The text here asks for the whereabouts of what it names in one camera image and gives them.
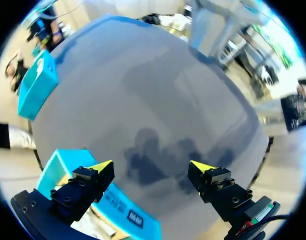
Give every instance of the blue box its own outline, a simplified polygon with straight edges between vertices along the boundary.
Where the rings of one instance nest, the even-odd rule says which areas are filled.
[[[96,164],[98,162],[86,149],[58,149],[47,162],[38,180],[37,190],[51,199],[50,190],[54,189],[65,175],[72,178],[72,171],[79,166],[87,168]],[[162,239],[159,222],[133,203],[113,182],[99,203],[93,203],[92,206],[129,234],[132,240]]]
[[[26,72],[21,82],[18,115],[33,121],[45,100],[57,85],[55,60],[47,50],[43,50],[35,58],[33,65]]]

